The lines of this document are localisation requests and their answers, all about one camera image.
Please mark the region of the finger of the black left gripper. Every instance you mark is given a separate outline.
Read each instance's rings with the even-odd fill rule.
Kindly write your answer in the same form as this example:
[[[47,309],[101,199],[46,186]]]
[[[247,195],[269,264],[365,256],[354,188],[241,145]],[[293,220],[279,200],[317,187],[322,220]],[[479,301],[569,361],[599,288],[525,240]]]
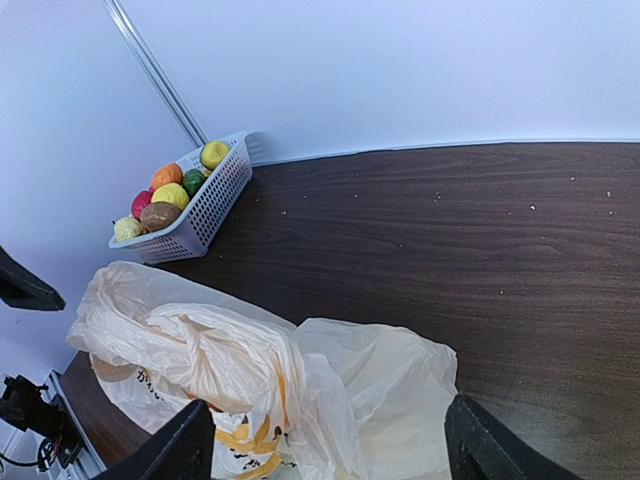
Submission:
[[[66,302],[49,284],[14,260],[1,248],[1,300],[11,308],[62,311]]]

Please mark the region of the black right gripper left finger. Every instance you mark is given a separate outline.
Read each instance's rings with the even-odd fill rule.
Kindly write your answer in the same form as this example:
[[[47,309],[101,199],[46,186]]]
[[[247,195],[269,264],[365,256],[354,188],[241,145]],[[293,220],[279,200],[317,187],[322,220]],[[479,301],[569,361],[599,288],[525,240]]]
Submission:
[[[193,400],[138,450],[96,479],[210,479],[214,437],[208,405]]]

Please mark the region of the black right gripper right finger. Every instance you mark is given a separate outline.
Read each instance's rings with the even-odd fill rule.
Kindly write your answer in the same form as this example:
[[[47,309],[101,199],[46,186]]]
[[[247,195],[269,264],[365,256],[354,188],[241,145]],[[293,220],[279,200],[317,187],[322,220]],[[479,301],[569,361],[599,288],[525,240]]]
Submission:
[[[456,395],[448,407],[445,437],[454,479],[580,479],[535,451],[467,395]]]

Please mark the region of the cream printed plastic bag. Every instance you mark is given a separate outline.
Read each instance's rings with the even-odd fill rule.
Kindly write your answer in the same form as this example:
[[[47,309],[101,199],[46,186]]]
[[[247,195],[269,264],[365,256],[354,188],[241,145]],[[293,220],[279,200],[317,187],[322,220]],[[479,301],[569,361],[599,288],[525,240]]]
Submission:
[[[67,339],[110,402],[149,433],[204,401],[215,479],[450,477],[444,422],[456,355],[409,329],[294,325],[118,261],[88,284]]]

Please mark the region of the orange toy fruit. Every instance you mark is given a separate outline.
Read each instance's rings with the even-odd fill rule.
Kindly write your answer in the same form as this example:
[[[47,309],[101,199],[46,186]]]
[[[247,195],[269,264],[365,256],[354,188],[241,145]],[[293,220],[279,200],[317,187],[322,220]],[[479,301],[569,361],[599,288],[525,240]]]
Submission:
[[[151,191],[155,192],[159,188],[171,184],[181,184],[183,179],[183,170],[176,163],[170,163],[160,168],[151,180]]]

